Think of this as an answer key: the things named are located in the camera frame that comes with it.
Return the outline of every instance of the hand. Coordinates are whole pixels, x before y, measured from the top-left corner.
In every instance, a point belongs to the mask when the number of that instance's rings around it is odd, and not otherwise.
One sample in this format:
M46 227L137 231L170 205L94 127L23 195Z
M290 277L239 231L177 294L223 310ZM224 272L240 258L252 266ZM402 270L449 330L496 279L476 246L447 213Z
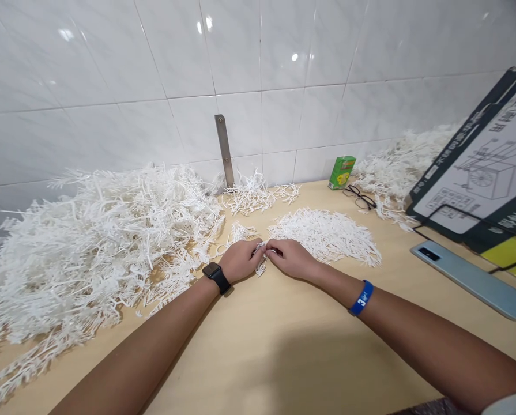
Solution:
M253 256L252 252L261 242L260 238L251 241L238 241L225 251L218 265L230 284L248 277L256 269L265 252L265 245Z
M293 239L270 239L265 254L281 271L293 278L311 281L319 274L321 263Z

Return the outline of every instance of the smartwatch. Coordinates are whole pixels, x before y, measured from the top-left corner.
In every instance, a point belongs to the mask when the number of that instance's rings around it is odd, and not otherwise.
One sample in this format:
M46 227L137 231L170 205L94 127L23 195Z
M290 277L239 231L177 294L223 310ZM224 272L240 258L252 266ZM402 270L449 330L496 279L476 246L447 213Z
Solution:
M231 284L229 284L229 281L227 281L225 275L223 275L223 270L221 267L215 262L210 262L208 265L206 265L202 272L210 280L214 280L216 282L221 295L224 295L227 291L230 290Z

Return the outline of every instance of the wooden table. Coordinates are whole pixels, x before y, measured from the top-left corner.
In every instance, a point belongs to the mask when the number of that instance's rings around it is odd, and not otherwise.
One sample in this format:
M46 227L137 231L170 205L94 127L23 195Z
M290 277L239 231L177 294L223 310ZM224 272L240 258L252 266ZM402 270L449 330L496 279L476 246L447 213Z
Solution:
M414 257L409 249L423 242L421 236L375 214L357 212L352 198L329 190L326 182L302 185L291 206L278 201L250 217L228 213L220 241L235 220L255 226L267 239L267 228L277 216L305 206L346 213L367 226L383 256L379 268L351 258L334 267L443 316L516 359L516 322ZM435 240L485 269L491 267L464 247L440 236ZM501 277L516 287L516 278ZM61 356L48 373L20 388L0 415L48 413L143 322L124 309L119 326L100 330L85 347ZM28 348L4 347L0 369ZM439 396L336 301L268 262L262 277L237 284L228 298L215 304L146 414L388 414Z

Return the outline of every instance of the wall tile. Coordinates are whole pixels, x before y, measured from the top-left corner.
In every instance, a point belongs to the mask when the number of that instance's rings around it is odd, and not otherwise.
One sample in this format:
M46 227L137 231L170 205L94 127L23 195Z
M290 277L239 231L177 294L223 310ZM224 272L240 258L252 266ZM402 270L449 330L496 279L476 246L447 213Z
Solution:
M169 103L188 161L220 159L216 97L176 98Z
M315 0L261 1L262 90L303 87Z
M169 148L159 131L170 129L167 109L161 110L164 124L157 120L159 104L125 105L123 111L116 104L67 108L79 130L77 141L86 149L77 165L89 171L122 171L142 168L150 161L167 163Z
M198 0L137 0L168 98L214 94Z
M489 72L513 65L516 1L371 0L348 82Z
M425 124L430 129L439 124L461 122L475 109L504 72L491 72L450 77L425 78L425 103L430 109Z
M114 102L62 3L1 1L0 20L62 106Z
M216 93L259 91L259 0L200 4Z
M361 143L361 147L359 149L358 153L352 154L357 160L362 161L364 158L366 158L369 155L379 153L381 151L386 150L388 147L390 147L396 139L386 139L386 140L379 140L379 141L368 141Z
M345 84L367 0L317 0L306 86Z
M362 143L354 143L298 150L294 167L294 182L305 183L328 179L337 157L359 154L361 146Z
M181 164L187 157L166 100L119 104L131 140L148 148L148 161Z
M190 165L198 176L207 183L212 183L213 179L215 179L218 174L224 172L223 161L221 161L221 159L196 161L190 163Z
M6 217L21 218L21 215L17 213L1 212L1 210L25 210L35 199L54 202L58 200L58 196L74 196L76 191L77 187L74 185L68 185L62 189L48 188L47 181L0 186L0 225ZM0 236L5 235L6 232L0 229Z
M292 183L296 151L267 153L263 155L263 174L268 185Z
M117 102L165 98L133 0L68 0Z
M299 149L337 144L334 126L345 85L313 86L304 91Z
M304 89L262 92L263 152L282 152L298 148Z
M0 111L58 106L55 97L0 22Z
M0 114L0 184L59 177L67 167L85 168L86 153L64 110Z
M259 92L217 95L219 113L225 116L232 157L262 152L262 104Z
M421 79L348 84L335 139L339 144L388 139L421 127L430 111L426 94Z
M339 143L396 138L459 123L501 73L348 84L334 137Z
M235 183L239 182L240 176L250 177L254 172L263 172L262 155L244 156L233 158L233 173L235 174Z

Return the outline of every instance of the person's left hand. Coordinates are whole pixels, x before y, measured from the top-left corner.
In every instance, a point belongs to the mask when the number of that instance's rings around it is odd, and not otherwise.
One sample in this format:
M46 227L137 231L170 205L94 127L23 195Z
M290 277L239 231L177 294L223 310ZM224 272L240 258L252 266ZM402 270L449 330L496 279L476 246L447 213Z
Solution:
M223 270L223 275L230 284L249 276L258 266L265 252L265 245L252 256L262 240L260 238L251 241L238 241L225 251L218 265Z

